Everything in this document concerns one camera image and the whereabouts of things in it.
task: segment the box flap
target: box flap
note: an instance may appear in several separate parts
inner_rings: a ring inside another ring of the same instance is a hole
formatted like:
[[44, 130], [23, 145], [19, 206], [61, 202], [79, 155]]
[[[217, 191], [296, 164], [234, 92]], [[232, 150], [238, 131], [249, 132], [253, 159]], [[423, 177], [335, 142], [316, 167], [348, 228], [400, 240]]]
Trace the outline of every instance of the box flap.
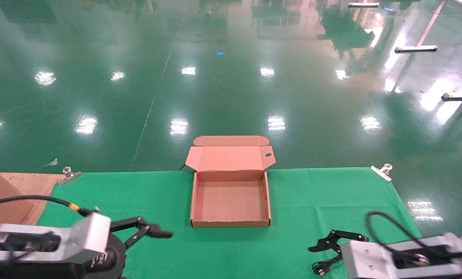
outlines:
[[275, 163], [263, 136], [200, 136], [194, 143], [186, 165], [196, 171], [264, 170]]
[[268, 145], [264, 136], [199, 136], [195, 146], [263, 146]]
[[185, 164], [194, 170], [198, 170], [202, 152], [203, 148], [192, 146], [190, 148], [190, 152], [188, 153], [188, 157], [186, 158]]

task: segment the metal clip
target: metal clip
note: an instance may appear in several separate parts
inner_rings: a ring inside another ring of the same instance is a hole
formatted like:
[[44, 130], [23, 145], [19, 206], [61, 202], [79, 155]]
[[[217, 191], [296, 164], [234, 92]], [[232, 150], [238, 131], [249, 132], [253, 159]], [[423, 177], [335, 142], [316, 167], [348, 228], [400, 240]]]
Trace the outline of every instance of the metal clip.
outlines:
[[389, 177], [389, 171], [392, 170], [391, 164], [385, 164], [381, 169], [378, 169], [374, 166], [370, 167], [373, 171], [375, 171], [380, 177], [384, 178], [386, 181], [391, 181], [392, 179]]
[[60, 180], [58, 183], [59, 185], [64, 185], [67, 182], [76, 179], [81, 176], [81, 171], [78, 171], [77, 173], [73, 173], [71, 171], [71, 167], [65, 167], [62, 169], [62, 172], [66, 175], [66, 178]]

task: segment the cable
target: cable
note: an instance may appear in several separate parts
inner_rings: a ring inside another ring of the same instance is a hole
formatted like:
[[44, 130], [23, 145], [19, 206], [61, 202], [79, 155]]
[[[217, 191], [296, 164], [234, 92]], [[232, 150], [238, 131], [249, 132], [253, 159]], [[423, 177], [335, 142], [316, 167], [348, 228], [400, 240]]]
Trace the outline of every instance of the cable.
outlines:
[[369, 230], [369, 233], [374, 237], [375, 242], [377, 242], [379, 245], [383, 246], [384, 249], [386, 249], [387, 251], [390, 251], [390, 252], [392, 252], [392, 253], [394, 253], [396, 255], [399, 255], [402, 258], [405, 258], [405, 257], [408, 258], [408, 259], [413, 258], [413, 259], [411, 259], [411, 261], [414, 261], [414, 262], [418, 262], [420, 260], [420, 258], [418, 256], [412, 255], [410, 253], [402, 252], [402, 251], [397, 251], [397, 250], [395, 250], [395, 249], [393, 249], [391, 247], [388, 247], [387, 244], [384, 244], [380, 240], [380, 238], [378, 238], [378, 236], [375, 234], [374, 228], [372, 228], [371, 217], [374, 216], [374, 215], [379, 215], [381, 217], [384, 217], [388, 221], [390, 221], [400, 231], [402, 231], [406, 236], [408, 236], [408, 238], [410, 238], [412, 241], [417, 243], [420, 247], [426, 249], [429, 253], [433, 254], [434, 256], [439, 257], [439, 258], [453, 258], [454, 257], [454, 254], [452, 254], [452, 253], [441, 253], [440, 251], [437, 251], [433, 247], [430, 247], [427, 244], [423, 243], [417, 237], [412, 235], [405, 227], [403, 227], [403, 225], [401, 225], [398, 221], [396, 221], [390, 215], [388, 215], [388, 214], [386, 214], [384, 212], [380, 212], [380, 211], [370, 211], [370, 212], [367, 213], [367, 218], [365, 219], [367, 230]]
[[[414, 241], [415, 243], [417, 243], [420, 247], [422, 247], [423, 249], [426, 249], [428, 252], [434, 254], [434, 256], [437, 256], [437, 257], [440, 257], [440, 258], [455, 258], [455, 254], [454, 253], [440, 253], [438, 251], [436, 251], [433, 247], [430, 247], [428, 246], [427, 244], [421, 242], [417, 237], [415, 237], [414, 235], [412, 235], [405, 227], [403, 227], [403, 225], [401, 225], [398, 221], [396, 221], [393, 217], [391, 217], [390, 215], [384, 213], [384, 212], [380, 212], [380, 211], [370, 211], [367, 213], [367, 216], [365, 218], [365, 225], [367, 226], [367, 230], [369, 231], [369, 233], [372, 235], [372, 237], [374, 238], [375, 242], [379, 245], [381, 245], [384, 249], [386, 249], [387, 251], [389, 251], [390, 253], [393, 253], [393, 254], [396, 254], [398, 256], [400, 256], [402, 259], [410, 259], [411, 261], [414, 261], [412, 258], [416, 257], [415, 255], [412, 255], [412, 254], [409, 254], [409, 253], [406, 253], [406, 252], [403, 252], [403, 251], [398, 251], [398, 250], [395, 250], [389, 246], [387, 246], [387, 244], [383, 243], [380, 238], [378, 238], [378, 236], [375, 234], [374, 232], [374, 228], [372, 227], [372, 222], [371, 222], [371, 217], [374, 216], [374, 215], [379, 215], [381, 217], [384, 217], [385, 219], [389, 220], [393, 225], [397, 226], [397, 228], [402, 231], [406, 236], [408, 236], [412, 241]], [[453, 278], [462, 278], [462, 274], [454, 274], [453, 275]], [[449, 278], [449, 276], [442, 276], [442, 277], [435, 277], [436, 279], [447, 279]]]
[[94, 212], [92, 210], [87, 210], [85, 208], [80, 208], [75, 203], [70, 203], [68, 201], [61, 200], [60, 198], [53, 198], [51, 196], [40, 196], [40, 195], [11, 196], [10, 198], [1, 198], [0, 203], [9, 203], [9, 202], [21, 201], [21, 200], [42, 200], [42, 201], [58, 203], [59, 205], [64, 205], [64, 206], [76, 211], [77, 213], [79, 213], [83, 217], [86, 217], [86, 216], [90, 215], [92, 212]]
[[[52, 235], [54, 235], [54, 234], [51, 231], [49, 231], [47, 233], [44, 233], [44, 234], [41, 234], [38, 241], [44, 242], [46, 240], [49, 240]], [[18, 263], [20, 259], [25, 258], [29, 254], [35, 252], [35, 251], [32, 251], [32, 250], [29, 250], [29, 251], [26, 251], [26, 252], [20, 254], [19, 256], [15, 256], [15, 247], [13, 247], [12, 245], [7, 244], [5, 242], [0, 243], [0, 249], [3, 249], [5, 251], [9, 251], [9, 257], [7, 258], [7, 260], [5, 262], [3, 262], [3, 264], [6, 266], [6, 268], [4, 269], [4, 274], [6, 274], [6, 276], [4, 278], [13, 277], [12, 276], [12, 274], [13, 274], [13, 266], [15, 265], [15, 263]]]
[[327, 261], [320, 261], [320, 262], [313, 263], [312, 270], [317, 275], [324, 275], [330, 270], [331, 265], [341, 261], [342, 259], [343, 259], [342, 256], [338, 255], [335, 258], [332, 258]]

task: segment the green cloth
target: green cloth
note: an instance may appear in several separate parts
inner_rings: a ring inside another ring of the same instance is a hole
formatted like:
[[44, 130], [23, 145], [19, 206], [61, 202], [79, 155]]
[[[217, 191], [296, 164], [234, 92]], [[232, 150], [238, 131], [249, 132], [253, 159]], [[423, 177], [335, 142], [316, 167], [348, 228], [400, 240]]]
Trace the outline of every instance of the green cloth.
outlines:
[[[183, 171], [84, 173], [55, 186], [52, 196], [85, 208], [98, 206], [113, 221], [140, 215], [174, 232], [171, 239], [146, 237], [128, 250], [127, 279], [316, 278], [312, 263], [335, 252], [310, 253], [307, 247], [332, 229], [367, 235], [364, 220], [370, 210], [391, 214], [420, 236], [393, 185], [369, 168], [269, 170], [269, 228], [191, 228], [192, 179], [192, 172]], [[70, 226], [79, 218], [48, 203], [38, 224]], [[406, 240], [379, 217], [374, 226], [388, 243]], [[124, 241], [134, 232], [116, 235]], [[323, 276], [344, 277], [341, 263]]]

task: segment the green epoxy floor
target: green epoxy floor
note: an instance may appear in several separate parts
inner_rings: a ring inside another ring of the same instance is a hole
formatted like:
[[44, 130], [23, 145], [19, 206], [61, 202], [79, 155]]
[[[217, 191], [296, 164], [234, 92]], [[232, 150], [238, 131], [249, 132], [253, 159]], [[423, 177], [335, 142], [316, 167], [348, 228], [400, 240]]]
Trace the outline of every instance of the green epoxy floor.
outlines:
[[0, 0], [0, 171], [177, 170], [197, 136], [260, 134], [273, 168], [391, 163], [422, 234], [462, 236], [462, 103], [440, 100], [462, 7], [411, 55], [438, 0], [347, 2]]

